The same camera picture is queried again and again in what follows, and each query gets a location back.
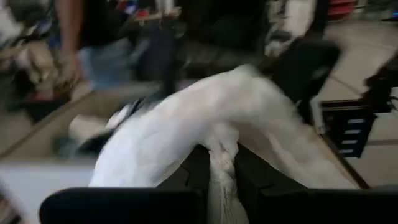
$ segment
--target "white cloth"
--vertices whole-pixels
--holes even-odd
[[[90,187],[156,187],[194,145],[210,150],[210,223],[248,223],[236,196],[233,161],[238,132],[229,122],[261,130],[281,171],[307,187],[354,188],[302,136],[294,106],[257,70],[243,65],[202,79],[122,124],[103,148]]]

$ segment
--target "concrete floor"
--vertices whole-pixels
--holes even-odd
[[[333,76],[359,92],[367,88],[363,80],[374,75],[398,49],[398,27],[367,21],[345,21],[329,26],[327,36],[344,47]],[[321,100],[356,99],[358,94],[329,79],[320,93]],[[369,136],[373,140],[398,139],[397,112],[380,114]],[[398,184],[398,146],[366,146],[360,159],[350,163],[370,185]]]
[[[10,113],[6,109],[6,98],[10,93],[8,77],[0,79],[0,153],[18,139],[29,133],[31,123],[23,111]]]

